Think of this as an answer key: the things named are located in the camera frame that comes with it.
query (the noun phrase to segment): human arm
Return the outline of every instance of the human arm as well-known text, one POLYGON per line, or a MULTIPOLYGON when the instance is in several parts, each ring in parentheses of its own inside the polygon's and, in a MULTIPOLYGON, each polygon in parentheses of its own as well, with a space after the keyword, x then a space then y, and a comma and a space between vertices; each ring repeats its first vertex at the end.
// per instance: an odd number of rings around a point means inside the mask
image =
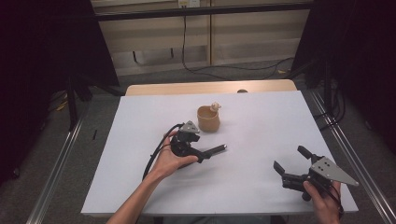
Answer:
MULTIPOLYGON (((330 189, 330 193, 338 198, 341 196, 340 182, 333 181, 332 182, 333 188, 330 189)), ((339 224, 340 217, 339 217, 339 204, 337 204, 332 197, 328 194, 324 193, 323 196, 320 196, 318 190, 308 181, 304 182, 304 188, 309 195, 311 195, 312 202, 314 204, 315 215, 318 219, 319 224, 339 224)))
POLYGON ((152 192, 157 188, 160 182, 171 175, 180 166, 198 161, 198 158, 195 156, 175 156, 169 146, 169 136, 163 141, 163 148, 161 149, 151 171, 107 223, 135 224, 146 205, 146 202, 149 200, 152 192))

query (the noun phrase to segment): cable on wall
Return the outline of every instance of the cable on wall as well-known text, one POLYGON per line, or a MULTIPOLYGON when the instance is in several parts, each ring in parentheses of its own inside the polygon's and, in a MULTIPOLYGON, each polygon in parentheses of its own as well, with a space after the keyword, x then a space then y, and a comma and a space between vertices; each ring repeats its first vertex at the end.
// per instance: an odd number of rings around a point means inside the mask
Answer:
POLYGON ((276 74, 276 69, 277 69, 277 67, 280 64, 282 64, 283 62, 286 62, 288 60, 293 60, 294 59, 293 57, 289 57, 289 58, 283 59, 283 60, 281 60, 278 63, 275 63, 273 65, 269 65, 269 66, 265 66, 265 67, 259 67, 259 68, 244 68, 244 67, 237 67, 237 66, 230 66, 230 65, 214 65, 214 66, 206 66, 206 67, 197 68, 197 69, 191 69, 191 68, 187 67, 186 61, 185 61, 186 31, 187 31, 187 17, 186 16, 183 17, 183 21, 184 21, 184 31, 183 31, 183 46, 182 46, 182 50, 181 50, 181 62, 183 64, 183 67, 187 71, 189 71, 191 73, 194 73, 194 74, 197 74, 197 75, 211 76, 211 77, 216 77, 216 78, 223 79, 223 80, 232 81, 231 79, 229 79, 227 77, 219 77, 219 76, 216 76, 216 75, 213 75, 213 74, 203 73, 201 71, 205 70, 205 69, 208 69, 208 68, 232 68, 232 69, 240 69, 240 70, 248 70, 248 71, 260 71, 260 70, 275 68, 274 72, 271 75, 263 78, 263 79, 267 79, 267 78, 272 77, 273 75, 276 74))

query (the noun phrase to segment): silver metal plate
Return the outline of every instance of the silver metal plate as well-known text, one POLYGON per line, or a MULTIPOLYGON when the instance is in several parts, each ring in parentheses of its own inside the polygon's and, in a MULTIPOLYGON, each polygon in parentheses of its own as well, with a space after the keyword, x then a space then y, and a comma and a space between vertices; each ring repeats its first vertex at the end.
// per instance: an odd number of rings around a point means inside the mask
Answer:
POLYGON ((315 162, 310 169, 330 180, 335 180, 352 186, 359 185, 358 181, 348 175, 327 157, 323 157, 319 161, 315 162))
POLYGON ((199 133, 199 129, 195 126, 194 123, 192 123, 191 120, 189 120, 187 123, 185 123, 180 130, 183 133, 199 133))

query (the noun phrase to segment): electrical outlet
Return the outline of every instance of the electrical outlet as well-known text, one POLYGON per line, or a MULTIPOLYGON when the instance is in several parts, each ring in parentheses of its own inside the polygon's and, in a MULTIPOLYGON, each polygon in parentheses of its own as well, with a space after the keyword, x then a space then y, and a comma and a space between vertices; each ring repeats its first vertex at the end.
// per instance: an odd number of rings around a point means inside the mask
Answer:
POLYGON ((190 0, 189 7, 200 7, 200 0, 190 0))
POLYGON ((188 7, 189 6, 189 0, 178 0, 178 7, 188 7))

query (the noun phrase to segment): dark background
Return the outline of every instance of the dark background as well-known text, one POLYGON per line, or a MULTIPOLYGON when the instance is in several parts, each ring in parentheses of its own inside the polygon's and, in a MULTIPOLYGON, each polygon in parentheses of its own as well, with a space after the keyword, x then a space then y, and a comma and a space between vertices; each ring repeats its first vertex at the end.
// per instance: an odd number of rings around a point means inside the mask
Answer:
POLYGON ((34 143, 48 115, 51 95, 66 89, 69 76, 84 75, 106 85, 118 85, 118 80, 97 22, 54 19, 93 15, 90 1, 7 1, 1 5, 3 182, 13 176, 34 143))
POLYGON ((324 79, 325 62, 340 89, 369 126, 396 153, 396 3, 394 1, 316 1, 291 68, 316 60, 305 70, 306 85, 324 79))

